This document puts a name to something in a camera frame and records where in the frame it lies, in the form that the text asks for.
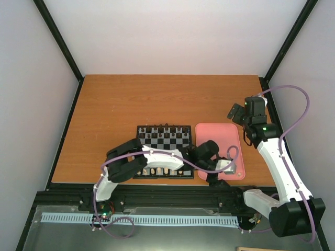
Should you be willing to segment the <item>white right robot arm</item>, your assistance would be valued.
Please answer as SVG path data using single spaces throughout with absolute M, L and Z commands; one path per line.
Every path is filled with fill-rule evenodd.
M 321 198 L 314 198 L 300 179 L 278 126 L 267 122 L 266 104 L 263 97 L 247 97 L 244 105 L 234 104 L 227 115 L 233 123 L 242 126 L 243 137 L 263 157 L 278 193 L 275 199 L 260 189 L 243 187 L 244 204 L 266 217 L 276 236 L 310 233 L 314 239 L 325 204 Z

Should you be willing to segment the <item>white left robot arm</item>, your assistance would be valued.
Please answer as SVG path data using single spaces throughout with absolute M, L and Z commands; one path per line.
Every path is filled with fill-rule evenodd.
M 195 169 L 219 174 L 235 166 L 240 151 L 232 145 L 227 149 L 226 158 L 221 158 L 218 153 L 219 146 L 213 140 L 195 147 L 160 150 L 141 144 L 139 139 L 132 139 L 107 152 L 90 203 L 96 210 L 106 209 L 117 185 L 132 179 L 144 168 L 166 168 L 176 172 Z

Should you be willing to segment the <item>dark chess piece row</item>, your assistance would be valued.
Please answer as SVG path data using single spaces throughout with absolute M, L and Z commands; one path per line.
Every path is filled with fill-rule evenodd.
M 190 125 L 138 125 L 136 137 L 140 139 L 192 139 Z

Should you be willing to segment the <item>pink tray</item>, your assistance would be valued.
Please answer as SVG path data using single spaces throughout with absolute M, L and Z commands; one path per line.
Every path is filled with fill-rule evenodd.
M 237 147 L 236 173 L 233 175 L 219 174 L 219 179 L 242 180 L 245 177 L 245 169 L 242 150 L 237 127 L 232 123 L 199 123 L 195 127 L 196 145 L 199 146 L 209 140 L 215 141 L 219 146 L 219 156 L 227 157 L 227 149 L 235 145 Z

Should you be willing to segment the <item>black white chessboard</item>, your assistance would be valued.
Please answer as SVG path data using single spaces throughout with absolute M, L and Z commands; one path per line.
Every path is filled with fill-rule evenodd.
M 143 145 L 146 145 L 148 147 L 156 148 L 159 150 L 174 150 L 177 148 L 183 148 L 187 147 L 192 143 L 192 140 L 189 139 L 140 139 L 141 143 Z M 150 174 L 150 169 L 155 169 L 155 174 L 151 175 Z M 157 174 L 157 168 L 161 168 L 162 173 L 160 175 Z M 141 175 L 135 175 L 135 179 L 193 179 L 194 178 L 194 172 L 190 170 L 183 170 L 183 174 L 179 175 L 178 171 L 180 170 L 175 170 L 175 175 L 171 175 L 171 170 L 169 169 L 169 174 L 165 175 L 164 174 L 164 169 L 162 167 L 145 167 L 144 169 L 147 170 L 148 174 L 147 175 L 142 175 L 142 170 L 141 170 Z

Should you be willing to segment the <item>right black frame post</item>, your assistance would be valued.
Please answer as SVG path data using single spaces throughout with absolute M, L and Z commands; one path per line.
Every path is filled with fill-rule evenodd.
M 299 32 L 301 31 L 302 27 L 304 26 L 305 22 L 307 21 L 309 15 L 312 13 L 317 3 L 318 3 L 318 0 L 307 0 L 305 2 L 302 10 L 300 11 L 298 17 L 296 18 L 288 35 L 286 36 L 281 48 L 279 49 L 276 57 L 274 58 L 266 75 L 264 76 L 264 80 L 267 84 L 270 82 L 270 80 L 274 76 L 275 72 L 277 71 L 278 67 L 283 61 L 286 53 L 289 51 L 290 47 L 292 46 L 293 42 L 297 38 Z

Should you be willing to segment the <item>black frame post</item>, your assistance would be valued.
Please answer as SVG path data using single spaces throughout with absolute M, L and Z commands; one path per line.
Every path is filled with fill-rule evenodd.
M 52 34 L 55 42 L 57 43 L 59 49 L 61 50 L 65 60 L 67 61 L 71 71 L 73 72 L 76 80 L 81 83 L 84 79 L 77 63 L 75 62 L 74 57 L 72 56 L 72 53 L 70 52 L 65 40 L 63 39 L 63 36 L 61 32 L 59 31 L 59 28 L 57 24 L 55 23 L 50 11 L 48 10 L 45 2 L 43 0 L 33 0 L 33 3 L 35 4 L 37 10 L 39 11 L 42 19 L 44 20 L 45 24 L 47 25 L 50 33 Z
M 281 48 L 279 49 L 276 57 L 274 58 L 266 75 L 264 76 L 264 80 L 267 84 L 270 82 L 270 80 L 274 76 L 275 72 L 277 71 L 278 67 L 283 61 L 286 53 L 289 51 L 290 47 L 292 46 L 293 42 L 297 38 L 299 32 L 301 31 L 302 27 L 304 26 L 305 22 L 307 21 L 309 15 L 312 13 L 317 3 L 318 3 L 318 0 L 307 0 L 305 2 L 302 10 L 300 11 L 298 17 L 296 18 L 288 35 L 286 36 Z

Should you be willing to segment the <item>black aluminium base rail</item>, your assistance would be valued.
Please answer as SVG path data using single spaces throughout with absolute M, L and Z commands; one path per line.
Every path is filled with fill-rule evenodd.
M 93 192 L 87 185 L 54 185 L 38 192 L 33 205 L 77 206 L 81 211 L 92 212 Z M 119 185 L 111 198 L 97 203 L 99 212 L 124 212 L 139 207 L 203 208 L 236 215 L 256 212 L 244 205 L 238 187 Z

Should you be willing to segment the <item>left black frame post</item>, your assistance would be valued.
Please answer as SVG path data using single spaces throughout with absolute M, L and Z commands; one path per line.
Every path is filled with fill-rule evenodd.
M 55 23 L 50 11 L 48 10 L 45 2 L 43 0 L 33 0 L 33 3 L 35 4 L 37 10 L 39 11 L 42 19 L 44 20 L 45 24 L 47 25 L 50 33 L 52 34 L 55 42 L 57 43 L 59 49 L 61 50 L 65 60 L 67 61 L 71 71 L 73 72 L 76 80 L 81 83 L 84 79 L 77 63 L 75 62 L 74 57 L 72 56 L 72 53 L 70 52 L 65 40 L 63 39 L 63 36 L 61 32 L 59 31 L 59 28 L 57 24 Z

